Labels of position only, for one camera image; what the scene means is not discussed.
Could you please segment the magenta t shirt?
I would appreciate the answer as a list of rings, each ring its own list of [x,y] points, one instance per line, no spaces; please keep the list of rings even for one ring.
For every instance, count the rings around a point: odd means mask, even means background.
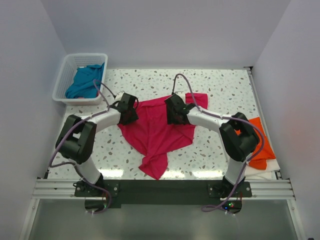
[[[124,139],[144,155],[139,169],[159,180],[168,167],[167,153],[193,143],[195,125],[168,124],[165,100],[169,96],[142,101],[137,107],[138,120],[119,124]]]

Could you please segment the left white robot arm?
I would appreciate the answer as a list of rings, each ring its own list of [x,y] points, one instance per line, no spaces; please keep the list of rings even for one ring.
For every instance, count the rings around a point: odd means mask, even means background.
[[[139,119],[139,100],[136,96],[120,92],[114,99],[115,102],[108,105],[106,110],[90,116],[69,115],[49,162],[51,168],[72,165],[86,183],[86,191],[92,196],[99,196],[104,190],[103,176],[91,157],[96,133],[119,124],[128,125]]]

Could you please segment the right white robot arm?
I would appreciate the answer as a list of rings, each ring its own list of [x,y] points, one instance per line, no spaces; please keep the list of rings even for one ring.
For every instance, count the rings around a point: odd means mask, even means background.
[[[221,195],[235,196],[241,190],[240,183],[245,178],[247,163],[264,147],[265,140],[259,128],[241,112],[235,115],[218,114],[196,102],[186,103],[175,93],[164,102],[168,124],[200,126],[219,134],[228,155],[228,167],[216,189]]]

